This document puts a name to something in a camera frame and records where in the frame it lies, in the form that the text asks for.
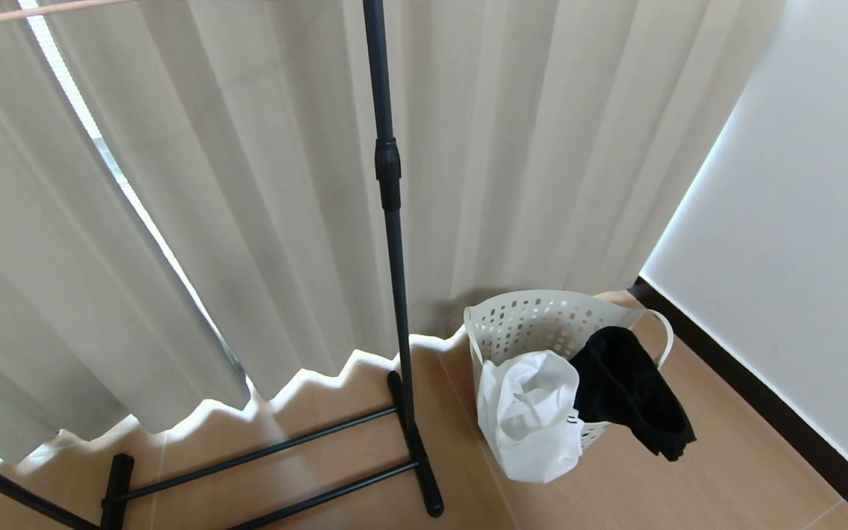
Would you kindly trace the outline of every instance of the laundry basket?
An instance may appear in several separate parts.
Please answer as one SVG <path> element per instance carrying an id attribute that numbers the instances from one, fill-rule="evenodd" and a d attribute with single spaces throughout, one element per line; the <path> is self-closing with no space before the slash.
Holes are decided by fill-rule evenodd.
<path id="1" fill-rule="evenodd" d="M 521 353 L 551 350 L 570 359 L 588 342 L 593 332 L 607 325 L 633 328 L 652 313 L 666 329 L 666 347 L 656 357 L 657 368 L 673 349 L 673 328 L 666 317 L 652 309 L 621 308 L 579 292 L 515 291 L 494 296 L 464 310 L 464 326 L 470 338 L 473 383 L 480 392 L 484 362 L 501 364 Z M 586 423 L 582 449 L 595 442 L 609 422 Z"/>

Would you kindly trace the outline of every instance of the wall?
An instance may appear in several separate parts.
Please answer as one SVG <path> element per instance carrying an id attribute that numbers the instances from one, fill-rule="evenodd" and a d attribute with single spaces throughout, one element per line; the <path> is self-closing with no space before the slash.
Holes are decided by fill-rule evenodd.
<path id="1" fill-rule="evenodd" d="M 788 2 L 643 275 L 848 457 L 848 1 Z"/>

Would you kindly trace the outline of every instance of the tile floor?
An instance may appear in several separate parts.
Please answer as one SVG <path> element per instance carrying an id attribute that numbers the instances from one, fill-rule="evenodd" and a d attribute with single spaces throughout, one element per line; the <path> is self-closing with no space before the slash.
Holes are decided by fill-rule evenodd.
<path id="1" fill-rule="evenodd" d="M 602 295 L 636 305 L 626 293 Z M 646 317 L 635 329 L 647 350 L 664 343 Z M 848 529 L 848 504 L 726 383 L 676 342 L 663 375 L 689 412 L 698 442 L 679 462 L 651 455 L 612 427 L 579 466 L 548 485 L 505 479 L 476 423 L 462 332 L 414 336 L 417 415 L 445 513 L 427 516 L 413 473 L 404 473 L 276 524 L 278 528 L 767 528 Z M 98 520 L 114 453 L 135 457 L 134 487 L 295 437 L 389 403 L 393 362 L 350 360 L 339 380 L 297 377 L 280 396 L 245 410 L 206 403 L 174 429 L 150 435 L 125 420 L 94 442 L 62 434 L 6 474 Z M 223 528 L 386 469 L 406 457 L 394 415 L 129 504 L 127 528 Z M 0 496 L 0 528 L 54 528 Z"/>

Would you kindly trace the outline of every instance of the baseboard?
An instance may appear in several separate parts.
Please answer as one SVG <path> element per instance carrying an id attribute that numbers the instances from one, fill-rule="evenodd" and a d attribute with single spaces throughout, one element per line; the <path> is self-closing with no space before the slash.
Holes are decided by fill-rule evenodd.
<path id="1" fill-rule="evenodd" d="M 848 461 L 822 439 L 784 400 L 733 358 L 718 342 L 704 332 L 645 279 L 629 289 L 640 304 L 656 309 L 673 325 L 673 330 L 696 355 L 757 410 L 788 443 L 820 473 L 827 483 L 848 502 Z"/>

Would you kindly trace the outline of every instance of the black garment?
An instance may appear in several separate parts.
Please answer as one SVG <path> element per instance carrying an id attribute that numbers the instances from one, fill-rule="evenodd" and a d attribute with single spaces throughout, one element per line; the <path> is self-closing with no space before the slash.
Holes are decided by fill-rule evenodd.
<path id="1" fill-rule="evenodd" d="M 669 461 L 696 441 L 679 400 L 629 329 L 596 331 L 570 362 L 580 376 L 575 409 L 585 422 L 629 426 L 646 449 Z"/>

